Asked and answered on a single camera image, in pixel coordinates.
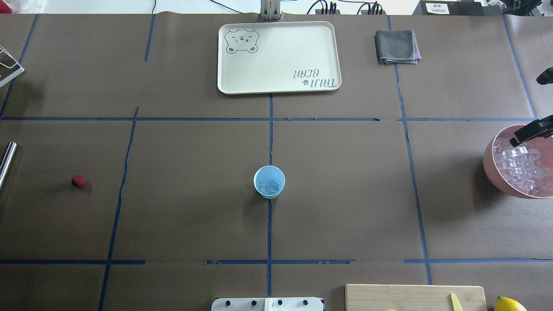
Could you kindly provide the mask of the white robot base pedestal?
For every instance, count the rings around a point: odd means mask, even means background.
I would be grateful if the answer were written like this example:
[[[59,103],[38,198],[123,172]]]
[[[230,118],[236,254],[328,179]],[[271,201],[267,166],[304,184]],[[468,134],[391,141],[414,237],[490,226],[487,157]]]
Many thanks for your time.
[[[318,297],[253,297],[217,298],[212,311],[324,311],[325,303]]]

